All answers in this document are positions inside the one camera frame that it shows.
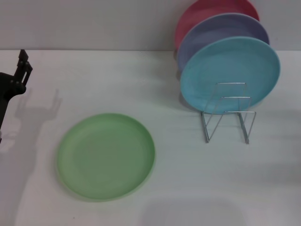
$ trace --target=plastic plate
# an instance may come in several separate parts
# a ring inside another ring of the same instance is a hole
[[[247,0],[198,0],[181,16],[175,31],[175,47],[179,48],[185,35],[198,23],[222,13],[242,13],[259,20],[254,6]]]
[[[149,175],[155,161],[151,135],[121,114],[100,114],[75,125],[57,157],[61,181],[73,192],[106,201],[128,194]]]
[[[257,38],[269,44],[267,32],[252,17],[239,13],[213,16],[196,25],[185,36],[177,55],[179,70],[183,71],[190,58],[203,47],[232,36]]]
[[[267,43],[249,37],[231,37],[206,46],[189,60],[181,75],[181,92],[200,111],[212,113],[219,103],[215,113],[221,114],[239,110],[237,99],[220,101],[221,97],[251,97],[253,106],[273,90],[279,74],[278,56]],[[247,87],[220,85],[212,97],[219,82],[245,82]],[[242,103],[240,107],[245,110],[248,104]]]

